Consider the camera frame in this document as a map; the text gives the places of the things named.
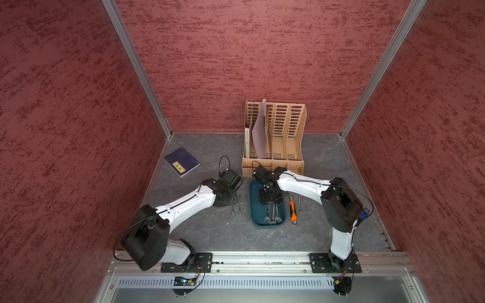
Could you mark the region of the teal plastic storage tray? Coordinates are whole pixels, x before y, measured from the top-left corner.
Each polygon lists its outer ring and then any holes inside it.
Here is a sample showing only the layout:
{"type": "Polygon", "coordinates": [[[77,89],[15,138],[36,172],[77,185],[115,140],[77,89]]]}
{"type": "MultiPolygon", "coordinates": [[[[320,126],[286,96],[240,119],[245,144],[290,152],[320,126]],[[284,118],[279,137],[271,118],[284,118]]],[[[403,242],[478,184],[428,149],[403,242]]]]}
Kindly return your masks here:
{"type": "Polygon", "coordinates": [[[287,215],[284,202],[277,205],[263,204],[260,193],[265,194],[263,186],[256,180],[250,187],[250,216],[254,226],[260,229],[276,228],[285,223],[287,215]]]}

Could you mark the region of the smallest combination wrench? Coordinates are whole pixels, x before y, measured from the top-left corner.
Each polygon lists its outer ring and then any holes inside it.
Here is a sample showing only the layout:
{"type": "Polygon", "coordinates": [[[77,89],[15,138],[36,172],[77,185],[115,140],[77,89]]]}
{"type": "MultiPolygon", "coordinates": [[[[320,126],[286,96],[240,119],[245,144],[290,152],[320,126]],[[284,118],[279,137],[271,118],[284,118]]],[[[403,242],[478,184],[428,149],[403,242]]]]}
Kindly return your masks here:
{"type": "Polygon", "coordinates": [[[298,212],[299,212],[299,215],[302,214],[301,197],[300,196],[298,196],[298,212]]]}

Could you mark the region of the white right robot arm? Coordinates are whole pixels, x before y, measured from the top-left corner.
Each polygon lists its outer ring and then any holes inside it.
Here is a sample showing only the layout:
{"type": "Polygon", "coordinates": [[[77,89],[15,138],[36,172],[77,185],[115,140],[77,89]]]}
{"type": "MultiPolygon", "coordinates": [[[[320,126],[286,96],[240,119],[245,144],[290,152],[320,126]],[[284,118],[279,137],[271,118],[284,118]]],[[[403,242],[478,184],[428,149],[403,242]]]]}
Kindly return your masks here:
{"type": "Polygon", "coordinates": [[[283,167],[269,171],[259,166],[253,172],[253,178],[263,186],[263,192],[271,202],[277,202],[283,193],[291,192],[323,207],[332,226],[332,243],[324,257],[310,258],[313,272],[338,276],[362,272],[353,245],[354,231],[373,214],[373,210],[365,208],[358,197],[364,196],[363,193],[351,188],[341,178],[331,181],[309,178],[283,167]]]}

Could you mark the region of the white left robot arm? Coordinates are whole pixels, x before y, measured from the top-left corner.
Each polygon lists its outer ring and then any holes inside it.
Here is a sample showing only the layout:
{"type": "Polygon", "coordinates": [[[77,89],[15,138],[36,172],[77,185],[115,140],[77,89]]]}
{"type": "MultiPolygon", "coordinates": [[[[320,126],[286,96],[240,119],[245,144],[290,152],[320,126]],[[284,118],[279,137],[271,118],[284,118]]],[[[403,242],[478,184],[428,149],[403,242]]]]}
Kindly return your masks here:
{"type": "Polygon", "coordinates": [[[183,265],[195,255],[195,250],[184,240],[170,239],[171,232],[210,207],[226,206],[236,196],[242,179],[206,179],[197,189],[166,205],[142,206],[130,226],[116,241],[114,248],[122,246],[140,270],[147,271],[156,264],[183,265]]]}

